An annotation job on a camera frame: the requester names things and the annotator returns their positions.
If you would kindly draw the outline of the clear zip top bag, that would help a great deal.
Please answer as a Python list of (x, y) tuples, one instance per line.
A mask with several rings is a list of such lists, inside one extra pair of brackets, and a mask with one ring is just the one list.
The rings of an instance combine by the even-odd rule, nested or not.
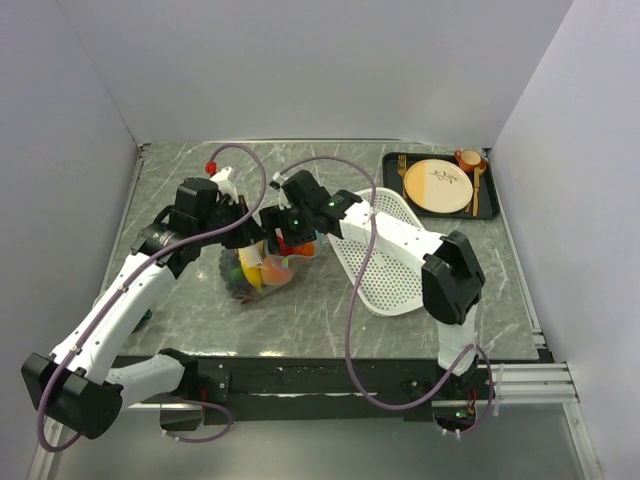
[(291, 246), (276, 230), (277, 245), (266, 240), (241, 249), (223, 249), (219, 273), (228, 294), (241, 304), (253, 303), (289, 284), (296, 273), (305, 270), (317, 258), (325, 237), (317, 234), (310, 242)]

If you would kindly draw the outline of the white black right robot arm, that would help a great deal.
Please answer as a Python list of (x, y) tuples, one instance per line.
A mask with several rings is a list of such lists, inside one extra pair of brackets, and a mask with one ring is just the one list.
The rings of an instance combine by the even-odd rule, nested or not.
[(468, 238), (425, 229), (388, 188), (330, 194), (306, 170), (275, 174), (271, 185), (281, 203), (262, 210), (263, 227), (288, 246), (324, 236), (372, 313), (425, 309), (437, 325), (439, 390), (463, 396), (473, 384), (476, 306), (486, 282)]

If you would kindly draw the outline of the yellow banana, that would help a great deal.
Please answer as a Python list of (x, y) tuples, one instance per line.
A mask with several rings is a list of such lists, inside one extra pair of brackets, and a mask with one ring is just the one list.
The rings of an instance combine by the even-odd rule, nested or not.
[(262, 244), (254, 244), (249, 247), (240, 248), (238, 257), (245, 279), (258, 292), (263, 290), (262, 280), (263, 252)]

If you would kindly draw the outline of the small orange pumpkin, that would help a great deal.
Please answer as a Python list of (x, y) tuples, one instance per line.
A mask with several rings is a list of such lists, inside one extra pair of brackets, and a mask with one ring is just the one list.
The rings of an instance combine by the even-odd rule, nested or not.
[(308, 242), (293, 247), (292, 255), (311, 258), (316, 255), (316, 250), (316, 244), (314, 242)]

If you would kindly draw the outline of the white perforated plastic basket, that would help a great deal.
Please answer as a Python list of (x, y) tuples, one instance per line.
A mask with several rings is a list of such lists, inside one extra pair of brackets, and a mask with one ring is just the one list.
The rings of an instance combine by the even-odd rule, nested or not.
[(358, 295), (378, 316), (399, 316), (423, 306), (422, 255), (440, 235), (425, 229), (402, 197), (387, 188), (356, 193), (364, 205), (346, 218), (346, 237), (329, 242), (351, 281), (366, 267)]

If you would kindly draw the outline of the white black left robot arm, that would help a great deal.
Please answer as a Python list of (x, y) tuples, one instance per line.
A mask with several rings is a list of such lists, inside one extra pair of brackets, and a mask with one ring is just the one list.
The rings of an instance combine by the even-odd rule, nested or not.
[(123, 368), (112, 364), (152, 304), (204, 247), (247, 247), (261, 240), (234, 176), (227, 167), (210, 178), (184, 180), (174, 202), (140, 231), (113, 283), (80, 325), (49, 355), (27, 358), (21, 373), (40, 420), (54, 419), (95, 439), (132, 404), (161, 394), (179, 402), (201, 399), (198, 362), (178, 350), (164, 349)]

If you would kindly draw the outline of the red grape bunch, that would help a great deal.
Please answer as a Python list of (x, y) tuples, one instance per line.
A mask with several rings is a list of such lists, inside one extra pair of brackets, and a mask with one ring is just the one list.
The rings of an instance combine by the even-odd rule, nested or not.
[(264, 297), (261, 291), (251, 285), (244, 287), (232, 286), (227, 289), (227, 292), (234, 301), (242, 305), (259, 301)]

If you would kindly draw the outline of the orange peach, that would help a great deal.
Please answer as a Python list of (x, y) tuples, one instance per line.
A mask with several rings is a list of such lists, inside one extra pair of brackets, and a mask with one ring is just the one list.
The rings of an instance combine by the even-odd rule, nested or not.
[(260, 268), (262, 282), (267, 286), (282, 286), (289, 283), (293, 271), (284, 267), (282, 262), (273, 257), (267, 257)]

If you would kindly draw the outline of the red chili pepper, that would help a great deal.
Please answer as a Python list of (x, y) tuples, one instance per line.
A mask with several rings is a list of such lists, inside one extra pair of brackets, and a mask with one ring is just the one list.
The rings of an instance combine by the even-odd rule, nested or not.
[(284, 241), (284, 239), (277, 235), (276, 236), (277, 241), (278, 241), (278, 253), (280, 256), (289, 256), (291, 254), (291, 247), (288, 246), (286, 244), (286, 242)]

